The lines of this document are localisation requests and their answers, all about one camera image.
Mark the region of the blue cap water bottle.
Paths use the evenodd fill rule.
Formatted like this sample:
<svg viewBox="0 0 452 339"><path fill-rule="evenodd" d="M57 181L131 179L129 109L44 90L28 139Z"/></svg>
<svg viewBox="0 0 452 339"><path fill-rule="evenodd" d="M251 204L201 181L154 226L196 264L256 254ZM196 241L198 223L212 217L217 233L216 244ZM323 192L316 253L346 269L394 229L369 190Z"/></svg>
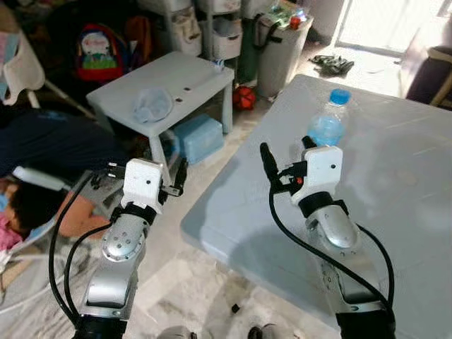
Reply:
<svg viewBox="0 0 452 339"><path fill-rule="evenodd" d="M308 123L307 136L317 145L339 145L348 128L350 101L348 90L332 90L326 103Z"/></svg>

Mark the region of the light blue plastic box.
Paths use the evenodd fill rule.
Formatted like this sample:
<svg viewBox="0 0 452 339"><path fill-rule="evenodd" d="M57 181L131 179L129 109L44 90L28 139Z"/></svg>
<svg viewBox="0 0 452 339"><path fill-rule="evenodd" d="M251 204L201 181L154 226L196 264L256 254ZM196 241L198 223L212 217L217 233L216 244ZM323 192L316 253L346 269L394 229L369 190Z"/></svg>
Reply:
<svg viewBox="0 0 452 339"><path fill-rule="evenodd" d="M180 153L190 165L204 161L224 146L222 123L207 115L188 119L172 132L177 136Z"/></svg>

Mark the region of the red ball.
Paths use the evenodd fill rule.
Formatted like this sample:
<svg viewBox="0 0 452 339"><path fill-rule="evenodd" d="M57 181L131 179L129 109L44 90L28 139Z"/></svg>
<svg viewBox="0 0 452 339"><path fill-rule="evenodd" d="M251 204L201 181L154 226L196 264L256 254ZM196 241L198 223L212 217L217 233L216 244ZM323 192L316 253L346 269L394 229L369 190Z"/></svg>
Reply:
<svg viewBox="0 0 452 339"><path fill-rule="evenodd" d="M257 94L250 87L239 86L232 91L232 106L237 111L251 111L257 104Z"/></svg>

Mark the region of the person in dark shirt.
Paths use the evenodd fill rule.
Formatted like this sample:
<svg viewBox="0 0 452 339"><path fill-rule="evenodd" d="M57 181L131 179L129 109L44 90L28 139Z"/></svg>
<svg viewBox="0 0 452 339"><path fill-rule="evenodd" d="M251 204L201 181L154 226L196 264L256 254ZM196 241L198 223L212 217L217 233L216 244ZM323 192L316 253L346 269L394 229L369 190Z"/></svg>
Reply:
<svg viewBox="0 0 452 339"><path fill-rule="evenodd" d="M12 249L32 230L54 219L68 201L71 207L59 226L59 234L78 237L109 223L94 213L83 195L51 191L11 177L17 167L55 172L59 177L79 178L110 162L125 165L127 154L115 136L87 117L64 111L0 105L0 251Z"/></svg>

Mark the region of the clear crumpled plastic bag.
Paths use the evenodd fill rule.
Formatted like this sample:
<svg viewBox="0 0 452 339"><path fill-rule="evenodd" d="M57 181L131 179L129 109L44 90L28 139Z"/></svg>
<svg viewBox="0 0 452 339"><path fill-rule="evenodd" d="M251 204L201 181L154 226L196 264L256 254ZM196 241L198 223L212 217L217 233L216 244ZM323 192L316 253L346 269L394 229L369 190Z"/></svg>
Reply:
<svg viewBox="0 0 452 339"><path fill-rule="evenodd" d="M143 124L157 122L167 117L173 106L174 99L165 88L145 88L133 101L133 117Z"/></svg>

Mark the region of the black sandals pair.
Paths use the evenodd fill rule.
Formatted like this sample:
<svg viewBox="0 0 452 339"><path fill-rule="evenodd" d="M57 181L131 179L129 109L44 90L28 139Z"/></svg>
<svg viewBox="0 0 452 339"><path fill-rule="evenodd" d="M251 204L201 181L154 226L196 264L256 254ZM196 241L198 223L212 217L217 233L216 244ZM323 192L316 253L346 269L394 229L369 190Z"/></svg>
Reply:
<svg viewBox="0 0 452 339"><path fill-rule="evenodd" d="M325 78L346 77L355 65L351 59L338 55L316 55L308 61L314 64L314 70L319 73L319 76Z"/></svg>

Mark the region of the grey storage bin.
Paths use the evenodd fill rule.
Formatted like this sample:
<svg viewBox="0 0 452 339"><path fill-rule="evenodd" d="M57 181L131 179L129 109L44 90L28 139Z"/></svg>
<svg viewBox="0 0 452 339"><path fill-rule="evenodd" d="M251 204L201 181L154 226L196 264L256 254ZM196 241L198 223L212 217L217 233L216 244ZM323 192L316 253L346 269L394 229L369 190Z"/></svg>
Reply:
<svg viewBox="0 0 452 339"><path fill-rule="evenodd" d="M293 18L289 26L280 28L266 13L254 19L252 46L258 55L257 93L275 97L294 76L312 20L306 23Z"/></svg>

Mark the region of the small white plastic table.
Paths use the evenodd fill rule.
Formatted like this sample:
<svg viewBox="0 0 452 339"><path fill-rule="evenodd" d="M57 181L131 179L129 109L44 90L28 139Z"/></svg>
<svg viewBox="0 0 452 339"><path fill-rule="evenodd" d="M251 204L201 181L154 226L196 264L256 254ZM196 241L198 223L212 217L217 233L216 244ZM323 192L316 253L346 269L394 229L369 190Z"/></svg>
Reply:
<svg viewBox="0 0 452 339"><path fill-rule="evenodd" d="M232 131L232 91L235 70L207 59L170 52L128 74L104 84L86 96L95 119L104 129L113 131L111 120L146 136L151 159L166 162L160 135L187 117L208 100L222 101L222 132ZM133 117L133 101L146 88L164 88L174 106L164 119L141 123Z"/></svg>

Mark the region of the colourful child backpack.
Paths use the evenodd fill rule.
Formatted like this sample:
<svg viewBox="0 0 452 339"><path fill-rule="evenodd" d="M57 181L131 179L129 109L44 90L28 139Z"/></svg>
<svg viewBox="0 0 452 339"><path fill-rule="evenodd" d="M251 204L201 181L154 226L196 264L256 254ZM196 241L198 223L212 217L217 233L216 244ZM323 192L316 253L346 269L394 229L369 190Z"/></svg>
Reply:
<svg viewBox="0 0 452 339"><path fill-rule="evenodd" d="M78 35L75 71L82 81L107 82L130 70L131 52L119 33L88 23Z"/></svg>

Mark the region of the green printed packet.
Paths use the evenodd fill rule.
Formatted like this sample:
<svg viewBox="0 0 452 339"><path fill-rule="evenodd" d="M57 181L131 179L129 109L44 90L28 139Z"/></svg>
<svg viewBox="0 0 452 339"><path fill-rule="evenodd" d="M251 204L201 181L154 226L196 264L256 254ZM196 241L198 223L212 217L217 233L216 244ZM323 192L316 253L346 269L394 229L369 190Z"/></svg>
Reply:
<svg viewBox="0 0 452 339"><path fill-rule="evenodd" d="M275 0L274 4L266 12L269 19L277 23L280 28L290 25L293 18L297 18L298 22L306 23L312 17L309 8L298 4L294 0Z"/></svg>

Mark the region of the white plastic chair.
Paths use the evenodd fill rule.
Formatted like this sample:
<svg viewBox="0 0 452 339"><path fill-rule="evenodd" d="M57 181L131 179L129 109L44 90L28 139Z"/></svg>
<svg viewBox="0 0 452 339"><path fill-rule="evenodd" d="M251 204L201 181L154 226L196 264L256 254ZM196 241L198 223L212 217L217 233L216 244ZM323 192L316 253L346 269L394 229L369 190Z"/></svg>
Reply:
<svg viewBox="0 0 452 339"><path fill-rule="evenodd" d="M94 114L47 80L43 67L23 31L0 30L0 105L13 106L21 93L33 109L41 107L36 91L49 88L59 99L84 113L89 119Z"/></svg>

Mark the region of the white plastic drawer unit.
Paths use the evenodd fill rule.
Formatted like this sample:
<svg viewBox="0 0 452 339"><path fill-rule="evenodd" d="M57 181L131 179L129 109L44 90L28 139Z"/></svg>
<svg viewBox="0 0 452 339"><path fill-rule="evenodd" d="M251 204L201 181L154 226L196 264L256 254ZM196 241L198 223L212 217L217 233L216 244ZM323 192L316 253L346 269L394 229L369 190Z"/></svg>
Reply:
<svg viewBox="0 0 452 339"><path fill-rule="evenodd" d="M242 0L195 0L201 12L203 53L210 61L234 59L240 55Z"/></svg>
<svg viewBox="0 0 452 339"><path fill-rule="evenodd" d="M203 39L193 0L138 0L138 8L153 14L164 51L201 54Z"/></svg>

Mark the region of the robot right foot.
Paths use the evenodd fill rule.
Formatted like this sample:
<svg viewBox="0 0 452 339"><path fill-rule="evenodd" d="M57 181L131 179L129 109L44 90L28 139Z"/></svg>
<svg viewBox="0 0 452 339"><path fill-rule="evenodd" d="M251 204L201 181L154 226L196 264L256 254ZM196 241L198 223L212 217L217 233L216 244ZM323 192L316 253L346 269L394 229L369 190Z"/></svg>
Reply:
<svg viewBox="0 0 452 339"><path fill-rule="evenodd" d="M274 323L252 326L246 333L246 339L281 339L280 327Z"/></svg>

